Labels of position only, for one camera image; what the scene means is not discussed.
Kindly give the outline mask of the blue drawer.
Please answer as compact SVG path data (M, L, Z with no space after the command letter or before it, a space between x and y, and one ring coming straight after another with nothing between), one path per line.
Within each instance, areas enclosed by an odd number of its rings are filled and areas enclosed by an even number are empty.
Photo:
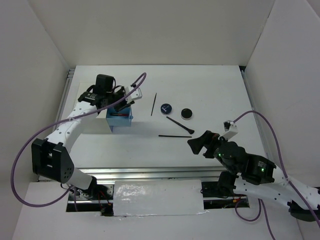
M111 113L129 114L129 116L110 116ZM133 118L131 107L125 108L119 112L116 112L114 108L109 108L106 112L106 121L110 127L130 127Z

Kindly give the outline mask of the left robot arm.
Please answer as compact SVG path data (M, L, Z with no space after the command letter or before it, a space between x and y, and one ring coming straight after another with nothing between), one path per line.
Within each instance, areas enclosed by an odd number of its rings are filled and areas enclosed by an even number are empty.
M96 177L75 167L70 152L86 126L102 111L111 108L119 112L142 98L142 81L137 79L128 87L116 86L115 81L113 76L97 75L95 84L79 96L66 121L45 139L36 138L32 142L32 170L35 174L72 185L88 200L104 189Z

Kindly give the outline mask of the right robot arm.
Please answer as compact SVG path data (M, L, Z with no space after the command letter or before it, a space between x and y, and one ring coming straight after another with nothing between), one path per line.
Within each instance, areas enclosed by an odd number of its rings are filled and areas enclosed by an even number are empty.
M271 201L305 222L319 219L320 190L286 177L281 168L267 158L247 153L230 140L237 133L237 130L227 130L219 135L207 130L187 142L193 154L205 148L206 159L216 159L225 167L217 182L218 192L223 196L246 195Z

